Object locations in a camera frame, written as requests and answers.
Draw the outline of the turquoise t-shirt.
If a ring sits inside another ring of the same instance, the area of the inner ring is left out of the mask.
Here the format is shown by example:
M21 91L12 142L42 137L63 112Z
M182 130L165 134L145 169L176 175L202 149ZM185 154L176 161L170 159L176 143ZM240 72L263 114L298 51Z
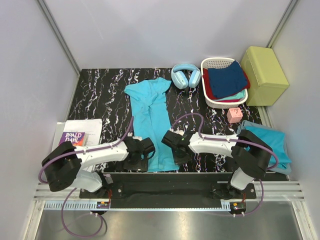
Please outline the turquoise t-shirt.
M133 116L133 131L138 137L150 138L155 154L148 160L149 172L177 171L172 149L162 143L171 128L167 111L166 91L171 82L162 77L127 85L124 93L129 96Z

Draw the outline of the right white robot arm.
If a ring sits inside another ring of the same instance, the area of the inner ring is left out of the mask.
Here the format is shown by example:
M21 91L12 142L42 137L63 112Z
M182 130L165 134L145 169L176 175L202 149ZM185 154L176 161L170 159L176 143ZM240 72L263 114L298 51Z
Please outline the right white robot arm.
M188 162L190 155L218 154L235 162L227 185L228 195L239 198L253 180L265 177L272 156L272 148L249 130L234 135L202 135L195 131L168 130L161 142L170 147L177 164Z

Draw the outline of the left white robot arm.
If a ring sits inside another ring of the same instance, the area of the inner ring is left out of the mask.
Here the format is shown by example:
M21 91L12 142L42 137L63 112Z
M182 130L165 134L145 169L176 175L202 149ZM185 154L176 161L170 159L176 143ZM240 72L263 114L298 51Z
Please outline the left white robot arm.
M156 147L149 137L126 136L95 146L73 146L66 141L41 162L38 178L40 182L48 184L51 192L74 187L103 198L108 193L107 180L102 173L90 171L90 167L122 162L126 170L146 172L149 159L155 153Z

